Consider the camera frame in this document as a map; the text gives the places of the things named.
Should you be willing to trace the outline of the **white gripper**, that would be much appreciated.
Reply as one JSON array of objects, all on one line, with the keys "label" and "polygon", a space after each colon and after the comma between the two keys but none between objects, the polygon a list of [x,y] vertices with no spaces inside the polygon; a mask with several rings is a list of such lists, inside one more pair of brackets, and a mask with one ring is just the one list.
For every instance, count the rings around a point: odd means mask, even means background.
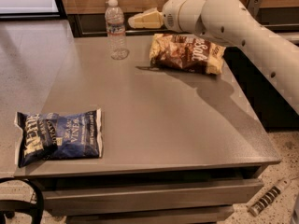
[{"label": "white gripper", "polygon": [[187,1],[189,0],[168,0],[163,5],[162,13],[156,7],[151,8],[130,17],[128,23],[135,29],[158,29],[165,25],[168,30],[181,32],[178,16],[181,7]]}]

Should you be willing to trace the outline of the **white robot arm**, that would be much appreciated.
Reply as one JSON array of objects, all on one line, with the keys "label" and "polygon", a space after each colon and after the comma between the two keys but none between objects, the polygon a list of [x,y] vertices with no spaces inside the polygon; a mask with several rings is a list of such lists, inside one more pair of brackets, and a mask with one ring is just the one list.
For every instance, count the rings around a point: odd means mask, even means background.
[{"label": "white robot arm", "polygon": [[299,47],[258,23],[239,0],[168,0],[128,19],[133,28],[166,27],[237,47],[299,113]]}]

